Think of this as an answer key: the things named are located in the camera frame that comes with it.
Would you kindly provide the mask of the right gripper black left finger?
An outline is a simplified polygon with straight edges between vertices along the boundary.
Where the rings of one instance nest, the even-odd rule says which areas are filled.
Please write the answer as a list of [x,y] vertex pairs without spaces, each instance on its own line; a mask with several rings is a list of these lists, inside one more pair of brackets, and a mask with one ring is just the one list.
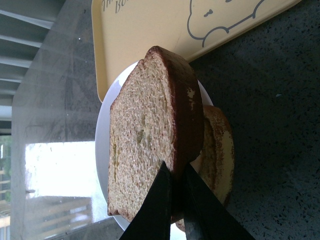
[[171,230],[172,178],[163,162],[136,216],[121,240],[168,240]]

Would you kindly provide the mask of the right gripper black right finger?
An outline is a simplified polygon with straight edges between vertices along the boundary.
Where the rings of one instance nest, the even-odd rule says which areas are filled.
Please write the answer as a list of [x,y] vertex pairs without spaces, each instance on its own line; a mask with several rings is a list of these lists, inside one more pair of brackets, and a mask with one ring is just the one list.
[[253,240],[188,164],[183,174],[183,220],[188,240]]

